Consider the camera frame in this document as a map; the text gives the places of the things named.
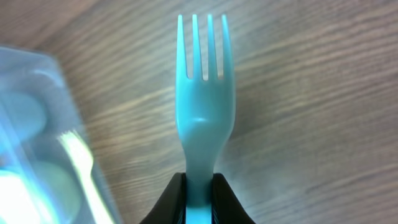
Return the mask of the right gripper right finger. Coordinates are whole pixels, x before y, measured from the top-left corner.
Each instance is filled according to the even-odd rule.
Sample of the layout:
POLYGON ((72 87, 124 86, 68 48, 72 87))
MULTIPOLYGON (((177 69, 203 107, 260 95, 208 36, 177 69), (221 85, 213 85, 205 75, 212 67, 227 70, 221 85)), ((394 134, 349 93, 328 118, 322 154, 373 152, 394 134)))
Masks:
POLYGON ((212 180, 212 224, 255 224, 221 173, 212 180))

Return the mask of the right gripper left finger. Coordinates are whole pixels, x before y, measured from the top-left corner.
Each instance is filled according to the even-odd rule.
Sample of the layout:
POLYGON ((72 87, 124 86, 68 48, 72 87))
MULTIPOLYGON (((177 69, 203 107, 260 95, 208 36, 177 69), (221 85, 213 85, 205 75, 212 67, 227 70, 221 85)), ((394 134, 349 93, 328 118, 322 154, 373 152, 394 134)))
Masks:
POLYGON ((140 224, 184 224, 185 208, 186 175, 178 172, 140 224))

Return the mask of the light blue plastic fork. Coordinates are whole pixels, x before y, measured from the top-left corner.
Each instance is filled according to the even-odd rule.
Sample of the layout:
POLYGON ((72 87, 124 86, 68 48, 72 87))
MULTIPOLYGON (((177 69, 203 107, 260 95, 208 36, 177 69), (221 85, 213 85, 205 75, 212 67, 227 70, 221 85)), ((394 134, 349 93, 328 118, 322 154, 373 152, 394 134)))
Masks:
POLYGON ((222 15, 223 78, 218 77, 213 18, 208 21, 208 79, 201 63, 197 15, 192 16, 193 76, 187 74, 183 16, 177 22, 175 120, 186 161, 185 223, 211 223, 211 183, 216 160, 235 122, 236 82, 231 38, 222 15))

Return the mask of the yellow plastic fork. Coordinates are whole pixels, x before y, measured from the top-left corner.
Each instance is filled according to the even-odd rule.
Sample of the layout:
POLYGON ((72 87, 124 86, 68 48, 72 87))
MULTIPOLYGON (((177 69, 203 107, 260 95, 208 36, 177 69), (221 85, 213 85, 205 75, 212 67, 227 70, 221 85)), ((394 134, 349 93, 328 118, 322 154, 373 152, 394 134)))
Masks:
POLYGON ((76 131, 58 137, 77 174, 96 224, 115 224, 114 218, 92 177, 94 157, 87 143, 76 131))

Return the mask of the light blue bowl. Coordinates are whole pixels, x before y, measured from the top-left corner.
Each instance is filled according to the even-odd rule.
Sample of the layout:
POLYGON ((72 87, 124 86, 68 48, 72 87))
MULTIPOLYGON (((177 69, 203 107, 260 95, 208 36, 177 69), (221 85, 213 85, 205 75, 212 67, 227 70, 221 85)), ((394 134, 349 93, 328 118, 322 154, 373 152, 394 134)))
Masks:
POLYGON ((1 223, 73 223, 83 199, 72 175, 51 162, 31 165, 34 177, 1 169, 1 223))

